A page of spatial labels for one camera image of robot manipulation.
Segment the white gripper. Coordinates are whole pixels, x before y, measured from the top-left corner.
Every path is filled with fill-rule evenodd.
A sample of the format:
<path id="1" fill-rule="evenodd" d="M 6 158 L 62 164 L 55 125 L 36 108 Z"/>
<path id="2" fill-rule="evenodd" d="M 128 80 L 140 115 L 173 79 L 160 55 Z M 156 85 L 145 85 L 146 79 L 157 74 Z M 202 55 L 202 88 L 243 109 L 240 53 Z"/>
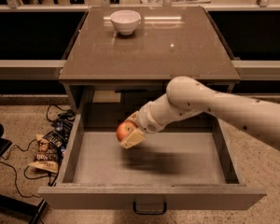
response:
<path id="1" fill-rule="evenodd" d="M 158 133 L 164 129 L 164 125 L 160 125 L 152 114 L 154 103 L 148 102 L 143 105 L 139 111 L 133 112 L 126 121 L 136 123 L 139 129 L 132 129 L 126 137 L 120 141 L 120 145 L 126 149 L 134 147 L 145 140 L 145 133 Z"/>

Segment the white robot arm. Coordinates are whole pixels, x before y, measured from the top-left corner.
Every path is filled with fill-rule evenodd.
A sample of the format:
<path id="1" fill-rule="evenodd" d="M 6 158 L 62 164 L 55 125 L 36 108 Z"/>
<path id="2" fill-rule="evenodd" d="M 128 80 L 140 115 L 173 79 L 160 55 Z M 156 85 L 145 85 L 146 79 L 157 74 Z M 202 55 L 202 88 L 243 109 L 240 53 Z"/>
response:
<path id="1" fill-rule="evenodd" d="M 150 133 L 202 112 L 221 119 L 280 151 L 280 104 L 214 91 L 191 77 L 175 77 L 166 93 L 143 105 L 117 128 L 125 148 L 134 147 Z"/>

